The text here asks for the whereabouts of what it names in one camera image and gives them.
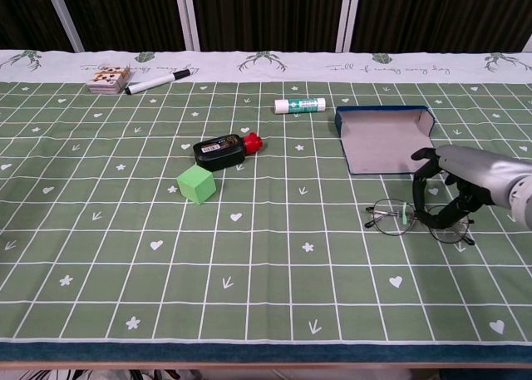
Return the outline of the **green cube block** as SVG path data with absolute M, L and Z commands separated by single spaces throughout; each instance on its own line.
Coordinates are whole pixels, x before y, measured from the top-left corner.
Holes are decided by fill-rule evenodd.
M 180 193 L 197 205 L 203 204 L 216 191 L 213 173 L 192 165 L 176 178 Z

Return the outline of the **black ink bottle red cap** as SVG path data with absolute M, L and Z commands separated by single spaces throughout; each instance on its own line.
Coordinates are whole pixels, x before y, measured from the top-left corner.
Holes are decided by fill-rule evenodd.
M 262 146 L 262 138 L 251 132 L 246 136 L 230 134 L 201 141 L 194 144 L 193 152 L 198 166 L 214 172 L 241 164 Z

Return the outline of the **white marker black cap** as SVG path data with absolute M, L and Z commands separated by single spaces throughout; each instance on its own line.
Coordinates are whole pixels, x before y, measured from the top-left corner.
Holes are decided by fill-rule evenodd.
M 189 69 L 180 70 L 177 72 L 172 72 L 171 74 L 159 76 L 157 78 L 151 79 L 149 81 L 143 81 L 143 82 L 137 82 L 134 84 L 129 84 L 125 89 L 124 92 L 126 95 L 133 95 L 142 91 L 146 91 L 148 89 L 161 86 L 167 83 L 171 83 L 173 81 L 178 81 L 180 79 L 183 79 L 185 77 L 188 77 L 191 75 L 191 71 Z

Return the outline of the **blue folding glasses case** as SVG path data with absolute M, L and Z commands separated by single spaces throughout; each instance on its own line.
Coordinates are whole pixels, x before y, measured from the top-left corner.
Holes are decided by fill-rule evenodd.
M 412 174 L 425 161 L 411 155 L 434 146 L 426 106 L 339 106 L 334 123 L 351 175 Z

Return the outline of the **green checkered tablecloth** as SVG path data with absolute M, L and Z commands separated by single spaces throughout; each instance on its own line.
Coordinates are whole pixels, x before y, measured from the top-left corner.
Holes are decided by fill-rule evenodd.
M 126 87 L 191 75 L 86 86 L 127 66 Z M 366 228 L 411 179 L 348 172 L 335 110 L 360 105 L 532 160 L 532 53 L 0 50 L 0 363 L 532 363 L 532 232 L 499 207 L 473 246 Z M 180 193 L 194 144 L 251 132 L 210 198 Z

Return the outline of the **thin metal frame eyeglasses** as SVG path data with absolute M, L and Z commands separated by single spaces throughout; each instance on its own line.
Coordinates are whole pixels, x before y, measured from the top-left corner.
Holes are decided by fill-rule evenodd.
M 421 220 L 413 204 L 398 199 L 381 199 L 366 208 L 371 219 L 364 224 L 368 229 L 375 227 L 388 236 L 400 236 L 421 225 Z M 434 229 L 428 227 L 431 237 L 443 244 L 464 242 L 470 246 L 475 241 L 468 235 L 470 225 L 475 221 L 468 216 L 462 218 L 449 228 Z

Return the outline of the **white green glue stick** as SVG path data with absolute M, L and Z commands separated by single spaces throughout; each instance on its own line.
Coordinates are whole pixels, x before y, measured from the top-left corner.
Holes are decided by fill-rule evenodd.
M 325 111 L 324 98 L 292 98 L 279 99 L 274 102 L 275 114 L 299 114 Z

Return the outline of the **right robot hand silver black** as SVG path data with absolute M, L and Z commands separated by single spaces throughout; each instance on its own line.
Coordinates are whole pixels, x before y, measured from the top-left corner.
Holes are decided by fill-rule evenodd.
M 414 173 L 412 194 L 419 219 L 434 229 L 449 228 L 483 205 L 496 205 L 510 210 L 510 188 L 520 162 L 524 161 L 457 145 L 422 148 L 413 153 L 411 158 L 425 161 Z M 458 196 L 433 215 L 426 210 L 426 180 L 442 171 L 448 174 L 445 184 L 457 186 Z

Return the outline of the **deck of playing cards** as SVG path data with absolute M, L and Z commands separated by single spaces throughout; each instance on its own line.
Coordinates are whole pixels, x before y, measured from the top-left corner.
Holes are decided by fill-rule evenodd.
M 100 94 L 118 94 L 124 90 L 131 77 L 127 67 L 103 67 L 86 83 L 91 92 Z

